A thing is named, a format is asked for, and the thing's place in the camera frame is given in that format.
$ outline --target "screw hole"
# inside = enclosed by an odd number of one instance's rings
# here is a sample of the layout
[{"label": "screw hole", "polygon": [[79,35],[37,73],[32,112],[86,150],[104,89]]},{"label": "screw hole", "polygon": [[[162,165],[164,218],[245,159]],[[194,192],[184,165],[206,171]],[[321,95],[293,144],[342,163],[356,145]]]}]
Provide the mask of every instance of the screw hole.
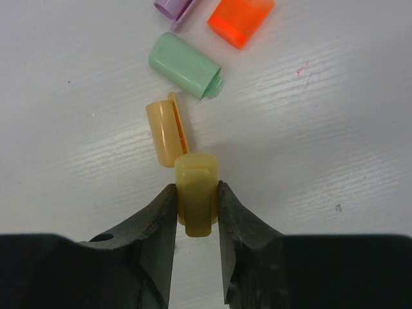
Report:
[{"label": "screw hole", "polygon": [[113,238],[112,234],[100,234],[100,235],[93,237],[90,240],[90,243],[97,243],[99,241],[111,240],[112,238]]}]

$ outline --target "yellow plastic cap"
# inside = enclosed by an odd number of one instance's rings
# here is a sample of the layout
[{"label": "yellow plastic cap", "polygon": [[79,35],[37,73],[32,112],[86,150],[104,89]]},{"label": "yellow plastic cap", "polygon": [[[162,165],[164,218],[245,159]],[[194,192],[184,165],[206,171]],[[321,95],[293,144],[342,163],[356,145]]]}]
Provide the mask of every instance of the yellow plastic cap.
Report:
[{"label": "yellow plastic cap", "polygon": [[218,221],[219,163],[211,154],[189,153],[174,163],[179,222],[186,235],[206,237]]},{"label": "yellow plastic cap", "polygon": [[160,165],[174,167],[174,161],[189,152],[176,96],[170,92],[167,100],[146,106],[146,113]]}]

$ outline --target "pink stain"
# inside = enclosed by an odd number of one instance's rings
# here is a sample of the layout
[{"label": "pink stain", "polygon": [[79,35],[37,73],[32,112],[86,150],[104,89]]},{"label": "pink stain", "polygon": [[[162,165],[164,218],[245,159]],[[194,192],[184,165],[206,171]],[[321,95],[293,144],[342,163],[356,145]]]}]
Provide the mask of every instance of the pink stain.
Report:
[{"label": "pink stain", "polygon": [[298,75],[302,74],[303,69],[304,69],[304,66],[301,66],[301,67],[296,71],[296,73],[297,73]]},{"label": "pink stain", "polygon": [[[309,65],[309,61],[307,61],[304,66],[308,66]],[[297,71],[297,75],[300,76],[302,74],[302,71],[304,70],[304,66],[301,66]]]}]

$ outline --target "split plastic cap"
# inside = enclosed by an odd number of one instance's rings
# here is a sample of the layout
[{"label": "split plastic cap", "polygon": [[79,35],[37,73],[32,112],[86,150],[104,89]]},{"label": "split plastic cap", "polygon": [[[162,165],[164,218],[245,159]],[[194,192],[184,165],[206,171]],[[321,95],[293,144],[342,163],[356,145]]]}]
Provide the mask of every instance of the split plastic cap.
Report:
[{"label": "split plastic cap", "polygon": [[221,66],[170,32],[157,40],[149,65],[199,100],[216,97],[223,87]]},{"label": "split plastic cap", "polygon": [[242,49],[275,7],[273,0],[221,0],[207,24]]},{"label": "split plastic cap", "polygon": [[174,93],[146,106],[146,113],[160,165],[174,167],[174,161],[189,152]]},{"label": "split plastic cap", "polygon": [[197,1],[198,0],[156,0],[154,7],[173,21],[172,29],[175,29]]}]

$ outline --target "orange plastic cap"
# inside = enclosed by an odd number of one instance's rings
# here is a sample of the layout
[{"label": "orange plastic cap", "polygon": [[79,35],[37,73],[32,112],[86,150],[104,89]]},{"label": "orange plastic cap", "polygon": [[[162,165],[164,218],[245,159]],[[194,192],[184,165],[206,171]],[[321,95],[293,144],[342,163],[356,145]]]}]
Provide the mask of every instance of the orange plastic cap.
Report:
[{"label": "orange plastic cap", "polygon": [[274,0],[221,0],[207,24],[242,49],[275,7]]},{"label": "orange plastic cap", "polygon": [[146,112],[160,165],[174,167],[179,156],[189,153],[176,96],[170,92],[167,100],[146,106]]}]

